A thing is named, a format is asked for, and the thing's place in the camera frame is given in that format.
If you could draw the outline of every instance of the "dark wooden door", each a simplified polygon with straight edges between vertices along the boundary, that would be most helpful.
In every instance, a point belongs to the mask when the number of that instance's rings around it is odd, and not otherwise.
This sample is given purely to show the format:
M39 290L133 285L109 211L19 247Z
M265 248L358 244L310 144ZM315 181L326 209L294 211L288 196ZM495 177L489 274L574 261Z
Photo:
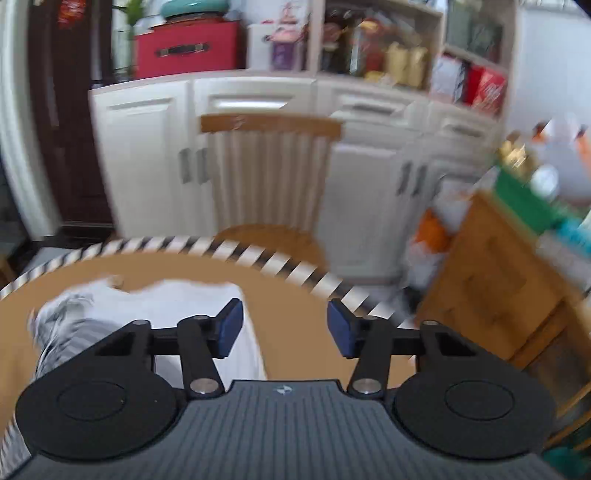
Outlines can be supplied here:
M112 223L88 100L93 85L112 78L111 0L87 0L82 18L66 28L58 23L61 2L30 4L29 78L41 154L65 223Z

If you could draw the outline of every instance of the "metal screw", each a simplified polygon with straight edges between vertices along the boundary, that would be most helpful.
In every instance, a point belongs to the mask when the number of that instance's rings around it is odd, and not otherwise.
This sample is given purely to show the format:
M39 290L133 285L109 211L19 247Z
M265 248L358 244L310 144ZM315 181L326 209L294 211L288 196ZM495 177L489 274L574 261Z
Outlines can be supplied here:
M219 383L213 378L198 378L197 380L193 380L189 386L195 393L207 395L215 392L219 388Z
M373 395L382 390L382 385L373 378L360 378L353 382L353 388L364 395Z

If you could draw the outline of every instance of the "white door trim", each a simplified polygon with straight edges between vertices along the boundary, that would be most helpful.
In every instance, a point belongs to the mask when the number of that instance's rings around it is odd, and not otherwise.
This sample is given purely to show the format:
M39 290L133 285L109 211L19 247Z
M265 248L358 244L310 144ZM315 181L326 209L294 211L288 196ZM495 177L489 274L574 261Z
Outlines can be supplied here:
M32 239L60 223L39 149L28 80L27 0L0 0L0 148L8 183Z

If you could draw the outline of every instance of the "round table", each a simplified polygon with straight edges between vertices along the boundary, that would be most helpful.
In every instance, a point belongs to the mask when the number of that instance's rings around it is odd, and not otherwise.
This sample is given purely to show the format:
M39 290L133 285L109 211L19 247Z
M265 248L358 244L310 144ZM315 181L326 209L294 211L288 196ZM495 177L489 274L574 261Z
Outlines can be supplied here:
M125 291L165 279L238 285L270 380L335 378L346 387L356 360L342 358L333 342L326 324L329 298L341 299L358 315L389 318L394 312L362 288L310 264L231 241L137 238L77 250L23 274L0 292L0 431L37 363L27 330L31 312L67 288L110 275L119 277ZM413 373L408 358L392 357L389 386Z

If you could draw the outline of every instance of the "red gift box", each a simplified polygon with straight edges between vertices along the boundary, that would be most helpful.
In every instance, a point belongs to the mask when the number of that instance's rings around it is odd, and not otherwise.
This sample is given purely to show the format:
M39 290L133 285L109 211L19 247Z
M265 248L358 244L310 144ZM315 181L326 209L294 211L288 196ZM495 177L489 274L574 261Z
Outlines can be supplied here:
M240 22L187 20L155 27L137 39L137 78L239 68Z
M464 102L472 108L496 115L503 104L507 80L504 75L479 66L472 66L466 81Z

